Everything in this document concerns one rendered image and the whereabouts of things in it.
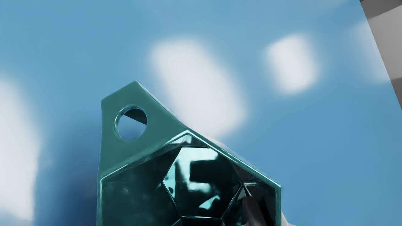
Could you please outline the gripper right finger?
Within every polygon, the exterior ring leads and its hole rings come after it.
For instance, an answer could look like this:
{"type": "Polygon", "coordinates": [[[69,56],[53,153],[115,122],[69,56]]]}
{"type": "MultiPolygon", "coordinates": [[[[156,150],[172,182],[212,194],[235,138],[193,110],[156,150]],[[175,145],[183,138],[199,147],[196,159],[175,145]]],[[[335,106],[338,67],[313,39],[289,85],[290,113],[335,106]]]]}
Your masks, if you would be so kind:
{"type": "Polygon", "coordinates": [[[296,226],[296,225],[287,222],[287,219],[285,218],[283,212],[281,212],[281,226],[296,226]]]}

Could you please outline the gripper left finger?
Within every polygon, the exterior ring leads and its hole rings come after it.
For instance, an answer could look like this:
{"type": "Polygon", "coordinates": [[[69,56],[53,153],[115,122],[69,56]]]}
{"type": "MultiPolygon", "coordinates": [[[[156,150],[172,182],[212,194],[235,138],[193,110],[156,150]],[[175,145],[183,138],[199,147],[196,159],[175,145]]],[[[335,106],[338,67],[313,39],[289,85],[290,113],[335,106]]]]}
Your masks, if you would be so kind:
{"type": "Polygon", "coordinates": [[[246,188],[242,201],[241,226],[267,226],[265,221],[265,198],[259,190],[253,189],[250,193],[246,188]]]}

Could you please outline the teal faceted mug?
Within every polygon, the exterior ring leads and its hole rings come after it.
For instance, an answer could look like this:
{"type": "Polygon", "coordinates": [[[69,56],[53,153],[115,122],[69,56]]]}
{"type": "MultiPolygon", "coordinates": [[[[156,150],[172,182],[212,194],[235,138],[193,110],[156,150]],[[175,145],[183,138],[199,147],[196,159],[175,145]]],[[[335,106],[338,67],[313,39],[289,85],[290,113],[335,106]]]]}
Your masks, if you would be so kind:
{"type": "Polygon", "coordinates": [[[101,102],[96,226],[241,226],[244,188],[281,226],[281,187],[180,122],[137,81],[101,102]]]}

